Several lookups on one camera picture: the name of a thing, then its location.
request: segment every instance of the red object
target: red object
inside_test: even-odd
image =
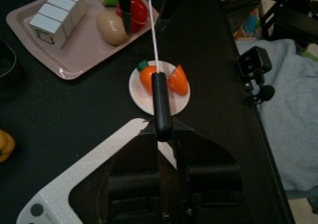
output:
[[[132,33],[136,33],[147,23],[148,8],[141,0],[131,1],[131,14],[132,14]],[[116,15],[121,18],[120,5],[116,5]]]

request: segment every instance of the gray cloth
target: gray cloth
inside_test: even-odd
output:
[[[295,54],[292,40],[238,41],[242,54],[267,50],[272,69],[264,74],[274,98],[258,105],[284,190],[318,185],[318,63]]]

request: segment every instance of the black device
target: black device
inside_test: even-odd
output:
[[[240,76],[243,78],[246,90],[250,92],[248,101],[252,104],[259,104],[263,101],[268,101],[274,97],[274,87],[266,86],[263,74],[272,69],[271,60],[266,49],[259,46],[254,46],[238,57],[238,66]],[[254,86],[252,80],[255,80],[259,91],[252,93]]]

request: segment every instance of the black table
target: black table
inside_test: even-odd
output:
[[[137,62],[152,59],[151,34],[73,81],[64,81],[31,56],[6,14],[35,0],[1,0],[0,36],[16,51],[27,76],[0,101],[0,126],[16,150],[0,164],[1,223],[12,224],[43,186],[136,117],[128,79]],[[238,161],[242,193],[256,223],[294,223],[256,108],[239,80],[238,50],[219,0],[184,0],[157,35],[160,60],[180,63],[191,98],[178,119],[216,141]]]

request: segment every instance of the floor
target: floor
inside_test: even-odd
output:
[[[262,0],[263,9],[272,5],[270,0]],[[318,58],[318,46],[310,45],[308,52]],[[288,200],[295,224],[318,224],[318,215],[311,213],[307,199]]]

